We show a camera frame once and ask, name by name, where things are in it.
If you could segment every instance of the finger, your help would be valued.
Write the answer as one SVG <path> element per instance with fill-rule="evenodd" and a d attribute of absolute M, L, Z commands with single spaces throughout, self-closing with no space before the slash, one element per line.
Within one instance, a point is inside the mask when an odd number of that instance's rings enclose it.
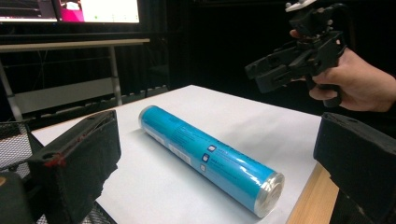
<path fill-rule="evenodd" d="M 301 37 L 296 30 L 290 30 L 290 35 L 292 37 L 294 37 L 294 38 L 300 38 Z"/>
<path fill-rule="evenodd" d="M 291 81 L 305 81 L 305 77 L 292 78 Z"/>
<path fill-rule="evenodd" d="M 326 69 L 324 72 L 319 75 L 312 77 L 318 84 L 333 84 L 340 85 L 346 82 L 347 76 L 345 76 L 345 70 L 340 67 L 331 67 Z"/>
<path fill-rule="evenodd" d="M 315 87 L 309 92 L 309 95 L 316 100 L 330 100 L 338 95 L 336 91 L 321 90 Z"/>

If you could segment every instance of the red marking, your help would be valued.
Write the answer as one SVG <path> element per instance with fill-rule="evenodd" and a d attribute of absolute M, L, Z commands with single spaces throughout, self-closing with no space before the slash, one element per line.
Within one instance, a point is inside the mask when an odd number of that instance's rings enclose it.
<path fill-rule="evenodd" d="M 65 167 L 66 166 L 66 161 L 64 160 L 64 156 L 62 154 L 57 153 L 57 154 L 52 156 L 52 160 L 51 161 L 47 161 L 46 163 L 44 163 L 44 165 L 47 166 L 47 167 L 53 167 L 53 166 Z"/>
<path fill-rule="evenodd" d="M 77 142 L 81 142 L 86 136 L 87 136 L 87 134 L 84 133 L 82 136 L 80 136 L 80 137 L 77 139 Z"/>

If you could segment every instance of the human hand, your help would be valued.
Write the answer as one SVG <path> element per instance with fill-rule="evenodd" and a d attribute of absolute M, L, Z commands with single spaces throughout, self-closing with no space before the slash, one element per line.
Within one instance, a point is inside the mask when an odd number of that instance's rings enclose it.
<path fill-rule="evenodd" d="M 290 35 L 298 38 L 295 30 Z M 336 67 L 329 68 L 312 78 L 317 84 L 340 87 L 340 106 L 355 111 L 386 112 L 396 102 L 396 79 L 370 65 L 351 49 L 345 49 Z M 309 95 L 317 100 L 330 100 L 336 91 L 321 90 L 316 86 Z"/>

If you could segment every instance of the black wall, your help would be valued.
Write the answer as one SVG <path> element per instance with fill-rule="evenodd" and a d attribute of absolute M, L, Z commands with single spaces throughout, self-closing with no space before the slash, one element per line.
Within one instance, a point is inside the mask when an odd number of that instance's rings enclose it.
<path fill-rule="evenodd" d="M 318 1 L 323 6 L 349 6 L 356 32 L 356 51 L 367 62 L 396 73 L 395 1 Z M 191 4 L 191 80 L 213 90 L 249 99 L 321 114 L 329 109 L 311 99 L 303 82 L 261 94 L 248 80 L 244 67 L 291 41 L 285 1 L 195 1 Z M 334 28 L 348 40 L 347 16 L 334 14 Z"/>

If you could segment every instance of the desk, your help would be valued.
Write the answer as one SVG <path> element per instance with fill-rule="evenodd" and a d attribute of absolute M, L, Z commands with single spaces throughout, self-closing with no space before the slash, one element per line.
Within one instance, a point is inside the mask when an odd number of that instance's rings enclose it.
<path fill-rule="evenodd" d="M 282 173 L 285 188 L 275 209 L 264 219 L 255 217 L 144 133 L 138 115 L 148 105 L 167 110 Z M 307 189 L 308 179 L 314 181 L 318 116 L 196 86 L 121 105 L 116 111 L 122 155 L 97 201 L 118 223 L 282 224 L 297 211 L 293 207 Z M 46 145 L 80 120 L 37 130 L 34 135 Z"/>
<path fill-rule="evenodd" d="M 317 163 L 289 216 L 288 224 L 328 224 L 337 195 L 338 187 L 330 180 L 329 172 Z"/>
<path fill-rule="evenodd" d="M 116 53 L 114 47 L 141 45 L 149 42 L 149 39 L 120 39 L 120 40 L 100 40 L 100 41 L 80 41 L 63 43 L 41 43 L 41 44 L 21 44 L 21 45 L 1 45 L 0 53 L 23 52 L 36 50 L 54 49 L 87 49 L 87 48 L 108 48 L 110 54 L 111 77 L 102 78 L 95 81 L 67 85 L 57 88 L 49 88 L 40 91 L 29 91 L 14 94 L 9 86 L 6 72 L 0 62 L 0 78 L 6 91 L 7 99 L 16 121 L 23 120 L 22 114 L 40 109 L 64 105 L 75 101 L 90 99 L 96 96 L 114 93 L 117 105 L 122 105 L 120 95 L 120 82 L 117 71 Z"/>

